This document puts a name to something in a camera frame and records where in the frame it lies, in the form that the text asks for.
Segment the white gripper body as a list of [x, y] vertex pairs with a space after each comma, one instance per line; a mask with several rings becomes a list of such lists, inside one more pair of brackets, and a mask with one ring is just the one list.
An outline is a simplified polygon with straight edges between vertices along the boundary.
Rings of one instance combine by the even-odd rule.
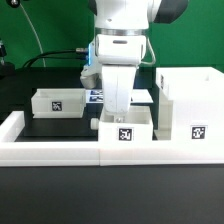
[[110, 115], [129, 111], [135, 74], [146, 52], [145, 36], [96, 36], [96, 55], [102, 66], [104, 108]]

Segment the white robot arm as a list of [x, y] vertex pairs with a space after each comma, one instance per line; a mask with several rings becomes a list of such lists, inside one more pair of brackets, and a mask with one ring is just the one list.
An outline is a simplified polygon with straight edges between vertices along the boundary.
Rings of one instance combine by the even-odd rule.
[[104, 111], [125, 116], [130, 107], [136, 71], [153, 51], [146, 31], [151, 23], [170, 24], [189, 0], [89, 0], [94, 38], [87, 48], [81, 82], [87, 89], [102, 81]]

